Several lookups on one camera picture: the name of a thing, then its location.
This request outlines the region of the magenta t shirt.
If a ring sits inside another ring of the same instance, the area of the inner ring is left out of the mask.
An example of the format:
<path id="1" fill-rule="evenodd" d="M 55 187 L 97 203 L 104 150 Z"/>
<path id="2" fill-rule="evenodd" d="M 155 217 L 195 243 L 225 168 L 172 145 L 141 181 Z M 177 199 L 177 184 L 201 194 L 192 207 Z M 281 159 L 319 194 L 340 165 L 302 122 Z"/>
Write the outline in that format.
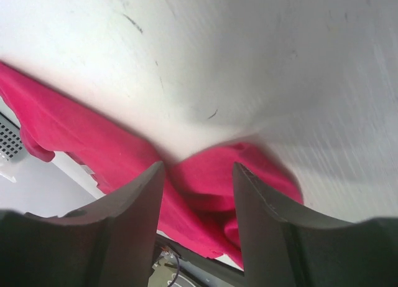
<path id="1" fill-rule="evenodd" d="M 17 116 L 31 155 L 49 162 L 57 151 L 67 153 L 91 169 L 105 194 L 162 159 L 150 142 L 7 65 L 1 65 L 1 97 Z M 242 265 L 233 192 L 237 162 L 303 201 L 292 176 L 257 146 L 215 146 L 167 168 L 159 230 L 203 257 L 228 255 Z"/>

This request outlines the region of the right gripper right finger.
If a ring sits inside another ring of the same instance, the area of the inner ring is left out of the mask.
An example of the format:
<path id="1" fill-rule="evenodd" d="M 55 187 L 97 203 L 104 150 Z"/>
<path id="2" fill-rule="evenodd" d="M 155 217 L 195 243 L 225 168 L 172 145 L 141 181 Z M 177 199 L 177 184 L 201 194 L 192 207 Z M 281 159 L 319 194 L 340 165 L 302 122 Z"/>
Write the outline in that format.
<path id="1" fill-rule="evenodd" d="M 249 286 L 396 286 L 397 219 L 351 223 L 233 169 L 244 277 Z"/>

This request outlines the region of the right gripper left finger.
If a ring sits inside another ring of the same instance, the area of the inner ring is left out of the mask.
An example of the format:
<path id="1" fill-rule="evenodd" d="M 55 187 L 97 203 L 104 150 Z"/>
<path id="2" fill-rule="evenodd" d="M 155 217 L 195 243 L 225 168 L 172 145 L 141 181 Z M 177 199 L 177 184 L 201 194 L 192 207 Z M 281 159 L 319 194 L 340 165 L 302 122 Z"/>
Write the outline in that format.
<path id="1" fill-rule="evenodd" d="M 165 179 L 156 162 L 62 217 L 1 211 L 2 286 L 146 286 Z"/>

